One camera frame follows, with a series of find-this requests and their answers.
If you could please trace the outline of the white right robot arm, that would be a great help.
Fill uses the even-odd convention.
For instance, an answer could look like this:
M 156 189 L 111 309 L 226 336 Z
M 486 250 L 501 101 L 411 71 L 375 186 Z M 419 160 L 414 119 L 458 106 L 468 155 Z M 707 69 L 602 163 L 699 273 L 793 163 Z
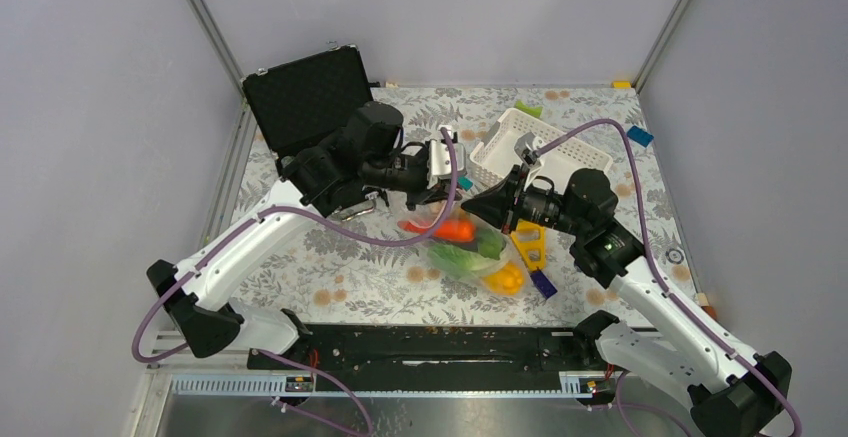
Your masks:
M 618 204 L 601 170 L 575 171 L 563 192 L 528 182 L 514 166 L 464 211 L 509 233 L 521 221 L 574 236 L 576 267 L 645 317 L 665 342 L 642 340 L 625 322 L 597 311 L 575 328 L 575 359 L 636 373 L 688 407 L 705 436 L 756 436 L 789 409 L 790 364 L 778 352 L 741 342 L 657 267 L 649 249 L 614 216 Z

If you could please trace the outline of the yellow bell pepper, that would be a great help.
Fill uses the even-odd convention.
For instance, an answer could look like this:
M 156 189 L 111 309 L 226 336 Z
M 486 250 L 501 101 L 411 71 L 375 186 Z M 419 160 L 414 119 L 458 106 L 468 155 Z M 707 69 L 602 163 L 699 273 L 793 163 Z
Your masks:
M 497 271 L 483 277 L 482 282 L 490 292 L 513 296 L 524 288 L 524 271 L 515 263 L 508 261 Z

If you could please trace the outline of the green lettuce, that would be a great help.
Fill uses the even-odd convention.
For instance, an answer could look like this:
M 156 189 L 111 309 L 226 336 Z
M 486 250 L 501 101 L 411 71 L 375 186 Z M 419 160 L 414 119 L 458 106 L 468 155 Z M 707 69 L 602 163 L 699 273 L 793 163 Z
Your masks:
M 457 279 L 482 279 L 502 269 L 508 262 L 505 257 L 491 259 L 451 244 L 436 243 L 427 249 L 433 267 Z

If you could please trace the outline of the black poker chip case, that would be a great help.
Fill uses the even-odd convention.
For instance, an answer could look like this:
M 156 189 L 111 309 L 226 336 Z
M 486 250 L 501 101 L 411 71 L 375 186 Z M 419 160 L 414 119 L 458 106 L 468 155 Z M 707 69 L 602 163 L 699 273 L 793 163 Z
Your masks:
M 266 145 L 278 156 L 316 145 L 373 100 L 354 45 L 259 69 L 243 78 L 242 89 Z

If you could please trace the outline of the yellow triangular plastic tool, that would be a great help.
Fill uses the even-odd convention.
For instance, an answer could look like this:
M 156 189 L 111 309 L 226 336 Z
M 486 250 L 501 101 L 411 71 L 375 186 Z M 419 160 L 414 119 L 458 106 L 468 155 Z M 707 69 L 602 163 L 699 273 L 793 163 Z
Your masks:
M 543 270 L 547 265 L 545 228 L 520 220 L 510 238 L 529 271 Z

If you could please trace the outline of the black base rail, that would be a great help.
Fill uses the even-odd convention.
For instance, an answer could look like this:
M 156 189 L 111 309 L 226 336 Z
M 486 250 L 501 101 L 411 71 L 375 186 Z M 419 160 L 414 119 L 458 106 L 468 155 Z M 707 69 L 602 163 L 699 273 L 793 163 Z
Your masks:
M 255 349 L 231 373 L 177 376 L 186 395 L 340 396 L 338 379 L 362 397 L 592 397 L 615 372 L 570 328 L 310 325 L 285 357 Z

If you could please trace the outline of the green plastic piece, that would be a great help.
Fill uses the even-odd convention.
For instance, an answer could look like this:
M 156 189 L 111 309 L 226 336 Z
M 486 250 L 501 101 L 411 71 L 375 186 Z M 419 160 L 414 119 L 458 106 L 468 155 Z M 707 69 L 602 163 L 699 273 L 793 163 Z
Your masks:
M 536 119 L 540 119 L 541 116 L 542 116 L 542 113 L 544 111 L 543 106 L 530 106 L 530 105 L 525 104 L 521 100 L 517 100 L 514 103 L 514 107 L 517 110 L 524 112 L 524 113 L 526 113 L 526 114 L 528 114 L 528 115 L 530 115 L 530 116 L 532 116 L 533 118 L 536 118 Z

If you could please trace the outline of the blue toy brick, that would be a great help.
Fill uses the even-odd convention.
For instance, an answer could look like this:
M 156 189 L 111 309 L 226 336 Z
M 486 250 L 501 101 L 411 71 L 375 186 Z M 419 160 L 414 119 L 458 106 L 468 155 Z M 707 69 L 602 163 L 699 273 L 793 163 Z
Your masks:
M 645 148 L 649 147 L 655 139 L 653 134 L 639 126 L 631 126 L 626 131 L 626 135 L 630 140 Z

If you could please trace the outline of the orange carrot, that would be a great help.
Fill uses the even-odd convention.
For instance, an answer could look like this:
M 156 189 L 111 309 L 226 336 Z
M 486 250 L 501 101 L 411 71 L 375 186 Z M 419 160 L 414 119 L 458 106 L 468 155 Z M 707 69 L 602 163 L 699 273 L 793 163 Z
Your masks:
M 439 225 L 429 227 L 416 224 L 409 220 L 398 222 L 401 230 L 419 235 L 428 234 L 432 238 L 452 243 L 470 243 L 475 239 L 476 228 L 468 220 L 448 219 Z

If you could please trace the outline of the teal toy block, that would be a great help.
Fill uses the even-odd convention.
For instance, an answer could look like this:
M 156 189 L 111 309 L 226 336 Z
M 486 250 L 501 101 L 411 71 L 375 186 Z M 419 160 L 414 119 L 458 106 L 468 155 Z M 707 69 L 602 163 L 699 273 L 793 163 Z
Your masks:
M 473 187 L 473 183 L 465 176 L 461 176 L 457 180 L 457 185 L 463 191 L 468 191 Z

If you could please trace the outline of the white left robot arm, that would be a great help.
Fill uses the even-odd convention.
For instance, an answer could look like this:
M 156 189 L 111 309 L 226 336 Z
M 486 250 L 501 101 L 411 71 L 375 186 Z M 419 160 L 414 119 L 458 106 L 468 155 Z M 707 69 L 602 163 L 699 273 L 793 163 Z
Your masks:
M 235 224 L 176 264 L 154 262 L 146 275 L 158 295 L 133 337 L 134 358 L 155 363 L 165 351 L 145 356 L 140 341 L 152 317 L 164 310 L 189 350 L 199 359 L 231 347 L 271 351 L 288 368 L 309 358 L 306 329 L 290 311 L 270 311 L 241 302 L 241 283 L 277 249 L 314 224 L 348 239 L 380 247 L 406 247 L 431 236 L 458 199 L 466 152 L 449 126 L 427 142 L 403 141 L 403 116 L 387 104 L 369 102 L 317 145 L 283 164 L 269 191 Z M 406 196 L 406 205 L 443 202 L 436 221 L 422 234 L 387 240 L 357 234 L 331 216 L 387 192 Z

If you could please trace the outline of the floral table mat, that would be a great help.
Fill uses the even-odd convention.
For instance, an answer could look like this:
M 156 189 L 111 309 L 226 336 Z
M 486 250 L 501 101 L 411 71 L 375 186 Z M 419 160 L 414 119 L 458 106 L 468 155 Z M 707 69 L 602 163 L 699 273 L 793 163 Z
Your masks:
M 697 295 L 655 151 L 635 145 L 637 165 L 630 168 L 617 134 L 618 127 L 646 124 L 633 91 L 379 88 L 374 97 L 403 113 L 409 140 L 426 140 L 449 125 L 467 148 L 519 102 L 541 107 L 543 121 L 562 130 L 594 121 L 581 139 L 612 157 L 609 178 L 619 197 L 617 218 L 637 231 L 636 204 L 643 201 L 649 241 L 661 268 L 686 295 Z M 630 305 L 575 269 L 571 241 L 565 234 L 546 235 L 545 273 L 556 287 L 554 296 L 546 298 L 526 286 L 518 296 L 507 297 L 447 276 L 430 264 L 423 245 L 370 246 L 313 226 L 264 261 L 237 296 L 256 306 L 292 310 L 307 323 L 570 327 L 605 310 L 631 326 L 644 326 Z

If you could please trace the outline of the purple toy brick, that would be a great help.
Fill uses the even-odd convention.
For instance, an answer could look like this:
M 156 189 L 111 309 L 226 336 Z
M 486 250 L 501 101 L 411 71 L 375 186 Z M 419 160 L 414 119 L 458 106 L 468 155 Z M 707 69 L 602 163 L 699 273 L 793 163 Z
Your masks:
M 558 292 L 557 288 L 541 269 L 531 271 L 530 279 L 533 286 L 545 299 L 553 297 Z

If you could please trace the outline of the green cucumber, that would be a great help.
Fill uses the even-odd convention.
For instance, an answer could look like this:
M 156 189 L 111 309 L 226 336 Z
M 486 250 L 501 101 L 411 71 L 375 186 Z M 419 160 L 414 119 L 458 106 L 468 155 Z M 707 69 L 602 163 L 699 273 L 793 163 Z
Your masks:
M 505 248 L 504 235 L 491 228 L 480 228 L 475 233 L 477 253 L 483 258 L 500 260 Z

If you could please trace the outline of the clear zip top bag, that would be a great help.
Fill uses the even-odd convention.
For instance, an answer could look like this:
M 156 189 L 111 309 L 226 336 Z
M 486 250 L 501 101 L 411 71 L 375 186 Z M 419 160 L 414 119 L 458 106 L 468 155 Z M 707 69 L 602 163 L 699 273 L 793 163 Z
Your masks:
M 402 214 L 402 216 L 397 221 L 397 227 L 398 227 L 398 222 L 401 221 L 401 220 L 409 220 L 409 221 L 412 221 L 416 224 L 427 226 L 427 227 L 429 227 L 431 225 L 438 225 L 436 223 L 436 220 L 441 215 L 441 213 L 444 209 L 445 209 L 445 204 L 443 202 L 437 202 L 437 203 L 426 204 L 424 206 L 417 208 L 414 211 L 407 211 L 404 214 Z M 448 214 L 448 217 L 446 218 L 446 220 L 448 220 L 448 219 L 468 220 L 475 226 L 476 231 L 480 228 L 494 229 L 492 226 L 483 222 L 479 218 L 474 217 L 474 216 L 470 215 L 469 213 L 463 211 L 458 204 L 455 204 L 452 207 L 452 210 Z M 404 231 L 404 230 L 401 230 L 401 231 L 405 232 L 406 234 L 408 234 L 410 236 L 419 235 L 419 234 L 410 233 L 410 232 L 407 232 L 407 231 Z M 525 285 L 524 285 L 524 288 L 522 289 L 522 291 L 524 291 L 526 283 L 527 283 L 526 271 L 517 262 L 517 252 L 515 251 L 513 245 L 507 241 L 507 238 L 506 238 L 505 235 L 504 235 L 504 241 L 505 241 L 505 248 L 502 252 L 501 257 L 505 257 L 508 261 L 515 263 L 517 266 L 519 266 L 524 271 Z M 476 246 L 476 243 L 475 243 L 475 239 L 470 243 L 452 243 L 452 242 L 448 242 L 448 241 L 445 241 L 445 240 L 429 237 L 424 242 L 424 247 L 426 249 L 426 258 L 427 259 L 428 259 L 428 257 L 427 257 L 428 247 L 430 245 L 436 244 L 436 243 L 451 244 L 451 245 L 455 245 L 457 247 L 460 247 L 460 248 L 468 250 L 468 251 L 477 252 L 477 246 Z M 456 279 L 456 280 L 458 280 L 458 281 L 460 281 L 464 284 L 474 285 L 476 287 L 479 287 L 481 289 L 484 289 L 484 290 L 490 292 L 484 286 L 482 279 L 457 279 L 457 278 L 454 278 L 454 279 Z M 508 297 L 516 297 L 516 296 L 520 295 L 522 293 L 522 291 L 520 293 L 516 294 L 516 295 L 508 296 Z

